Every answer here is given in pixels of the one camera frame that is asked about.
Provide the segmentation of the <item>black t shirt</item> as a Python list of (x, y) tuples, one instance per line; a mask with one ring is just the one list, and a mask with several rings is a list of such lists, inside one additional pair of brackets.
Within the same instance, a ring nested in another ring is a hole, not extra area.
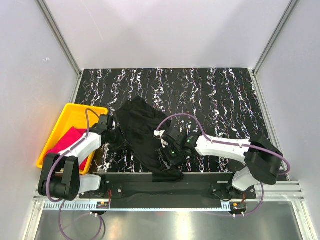
[(162, 144), (155, 138), (154, 131), (167, 117), (163, 112), (136, 96), (116, 110), (114, 116), (119, 125), (115, 129), (118, 142), (109, 144), (110, 152), (130, 150), (142, 166), (152, 172), (154, 182), (178, 182), (184, 178), (177, 167), (162, 166), (157, 153)]

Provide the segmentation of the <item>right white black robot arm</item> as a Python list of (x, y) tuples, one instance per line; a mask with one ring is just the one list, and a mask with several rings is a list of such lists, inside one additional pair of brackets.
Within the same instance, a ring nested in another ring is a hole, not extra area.
[(154, 136), (161, 142), (157, 153), (167, 169), (193, 155), (242, 163), (244, 168), (234, 172), (227, 184), (212, 190), (215, 198), (225, 202), (242, 197), (256, 184), (275, 185), (283, 161), (283, 154), (263, 137), (223, 140), (203, 133), (182, 133), (175, 128), (155, 130)]

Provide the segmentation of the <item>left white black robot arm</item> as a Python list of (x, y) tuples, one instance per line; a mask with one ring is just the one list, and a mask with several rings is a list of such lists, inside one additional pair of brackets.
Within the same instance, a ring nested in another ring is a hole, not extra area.
[(104, 145), (120, 148), (125, 139), (116, 119), (102, 114), (79, 140), (58, 153), (45, 156), (38, 183), (38, 193), (56, 203), (73, 201), (77, 195), (91, 192), (97, 198), (108, 193), (104, 177), (98, 174), (80, 174), (80, 165), (90, 154)]

